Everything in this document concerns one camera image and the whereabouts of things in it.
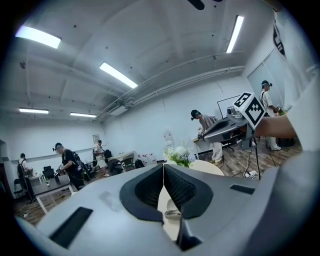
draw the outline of sneaker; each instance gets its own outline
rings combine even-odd
[[[278,151],[278,150],[281,150],[281,147],[277,146],[276,148],[274,149],[271,149],[272,151]]]
[[[164,213],[164,217],[168,220],[178,221],[181,219],[181,213],[178,209],[177,210],[167,210]]]
[[[214,162],[214,165],[218,168],[222,167],[223,164],[224,162],[222,160],[220,160],[219,162]]]

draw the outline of white sleeve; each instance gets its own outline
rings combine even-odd
[[[265,93],[263,94],[263,96],[264,96],[264,98],[265,98],[265,101],[266,101],[267,105],[268,105],[268,106],[272,106],[273,104],[272,104],[271,98],[270,98],[270,96],[269,96],[269,93],[265,92]]]
[[[22,167],[23,167],[24,170],[26,170],[26,168],[28,168],[28,165],[27,165],[27,161],[26,161],[26,160],[24,160],[24,161],[22,162]]]
[[[320,149],[320,79],[315,77],[304,90],[295,105],[287,112],[287,117],[298,136],[304,151]]]

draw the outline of black slot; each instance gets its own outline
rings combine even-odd
[[[230,189],[235,190],[235,191],[239,191],[242,193],[246,193],[249,195],[252,195],[255,192],[255,188],[252,187],[248,187],[248,186],[242,186],[242,185],[237,185],[234,184],[230,187]]]
[[[79,207],[51,236],[58,245],[68,248],[82,226],[93,212],[92,209]]]

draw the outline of ceiling light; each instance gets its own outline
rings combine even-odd
[[[111,76],[115,77],[116,79],[119,79],[121,82],[125,83],[127,86],[130,86],[131,88],[136,88],[138,85],[134,82],[132,82],[128,77],[126,77],[124,74],[121,74],[118,70],[114,69],[112,66],[108,65],[107,63],[103,63],[100,66],[100,69],[104,72],[107,72]]]
[[[71,112],[70,116],[85,117],[85,118],[95,118],[97,115],[95,115],[95,114],[81,114],[81,113]]]
[[[235,25],[233,27],[233,32],[232,32],[232,36],[231,36],[231,40],[230,40],[230,43],[229,43],[228,48],[226,50],[227,54],[232,52],[232,50],[233,50],[233,48],[235,46],[236,40],[238,38],[238,35],[239,35],[239,32],[240,32],[240,29],[241,29],[241,26],[242,26],[243,22],[244,22],[244,17],[242,17],[242,16],[237,16],[236,17]]]
[[[37,114],[49,114],[49,110],[45,109],[34,109],[34,108],[19,108],[20,112],[23,113],[37,113]]]
[[[58,48],[58,45],[61,41],[61,39],[56,36],[28,26],[20,27],[15,36],[17,38],[30,39],[56,49]]]

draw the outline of person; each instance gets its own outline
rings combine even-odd
[[[278,113],[280,110],[272,104],[270,95],[268,93],[268,91],[270,90],[270,86],[272,86],[272,83],[269,83],[267,80],[264,80],[261,84],[262,84],[262,91],[259,98],[260,102],[264,106],[267,112],[267,115],[269,117],[275,117],[275,113]],[[268,141],[268,146],[272,151],[281,150],[281,147],[279,147],[276,143],[275,137],[269,136],[267,137],[267,141]]]
[[[285,83],[284,109],[289,111],[282,116],[263,117],[256,127],[256,135],[277,138],[298,136],[304,151],[318,150],[319,57],[302,28],[281,3],[277,0],[264,1],[274,10],[273,42],[287,67],[289,80]],[[316,114],[306,113],[306,109]]]
[[[216,121],[212,116],[208,116],[206,114],[201,114],[198,110],[194,109],[191,111],[191,116],[193,119],[199,120],[199,123],[202,125],[201,134],[212,126]],[[222,145],[219,142],[210,143],[210,149],[212,149],[212,163],[216,166],[222,165]]]
[[[20,154],[20,159],[18,160],[18,163],[20,165],[22,165],[25,176],[28,176],[30,174],[32,175],[32,172],[33,172],[34,169],[31,168],[31,167],[28,167],[27,160],[26,160],[26,155],[24,153]]]
[[[33,168],[28,167],[27,165],[26,155],[24,153],[21,153],[20,159],[18,160],[17,174],[19,177],[21,188],[23,189],[29,203],[31,203],[35,199],[34,190],[28,178],[29,175],[32,175],[33,170]]]
[[[106,160],[105,160],[105,156],[104,156],[104,150],[101,146],[102,141],[101,139],[98,140],[98,143],[94,146],[94,153],[95,153],[95,158],[97,160],[97,164],[100,166],[102,172],[103,172],[103,176],[104,177],[109,177],[110,174],[107,173],[106,167]]]
[[[62,167],[60,170],[66,171],[69,176],[70,182],[79,191],[82,189],[84,184],[84,178],[81,172],[77,169],[76,160],[73,152],[70,149],[65,148],[61,143],[56,143],[54,149],[61,154]]]

